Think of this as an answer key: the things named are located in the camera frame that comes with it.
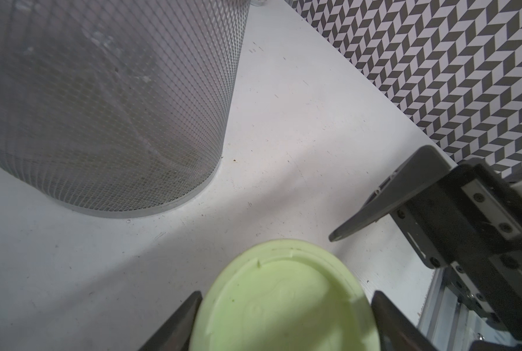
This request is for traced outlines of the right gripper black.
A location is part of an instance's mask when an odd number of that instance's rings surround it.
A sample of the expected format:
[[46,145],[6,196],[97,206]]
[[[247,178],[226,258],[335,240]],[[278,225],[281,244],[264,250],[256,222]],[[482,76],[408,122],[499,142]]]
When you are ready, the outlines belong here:
[[522,342],[522,197],[481,159],[451,169],[435,147],[420,147],[328,239],[392,212],[422,262],[451,272],[465,306]]

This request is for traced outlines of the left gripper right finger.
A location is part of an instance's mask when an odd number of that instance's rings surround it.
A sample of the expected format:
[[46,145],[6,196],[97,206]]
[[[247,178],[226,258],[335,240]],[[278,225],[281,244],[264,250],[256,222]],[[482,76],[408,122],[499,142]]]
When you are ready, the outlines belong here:
[[382,291],[375,291],[371,307],[381,351],[437,350]]

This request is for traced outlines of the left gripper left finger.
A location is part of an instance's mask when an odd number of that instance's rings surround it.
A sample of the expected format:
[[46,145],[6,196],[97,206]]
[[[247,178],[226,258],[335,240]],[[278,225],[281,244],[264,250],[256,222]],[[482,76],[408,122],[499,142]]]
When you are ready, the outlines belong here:
[[201,292],[193,292],[139,351],[188,350],[195,317],[201,302]]

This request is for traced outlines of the green jar lid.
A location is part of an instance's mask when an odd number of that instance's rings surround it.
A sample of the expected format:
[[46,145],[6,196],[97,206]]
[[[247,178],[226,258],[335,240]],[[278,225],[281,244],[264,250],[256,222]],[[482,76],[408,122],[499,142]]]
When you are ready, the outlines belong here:
[[237,256],[195,318],[191,350],[380,350],[369,300],[347,266],[306,241]]

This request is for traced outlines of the grey mesh trash bin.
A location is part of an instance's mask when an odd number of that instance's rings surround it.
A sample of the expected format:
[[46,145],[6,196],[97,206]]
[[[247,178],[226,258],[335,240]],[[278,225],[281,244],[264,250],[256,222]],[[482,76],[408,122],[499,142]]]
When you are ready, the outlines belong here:
[[150,216],[221,161],[248,1],[0,1],[0,168],[93,216]]

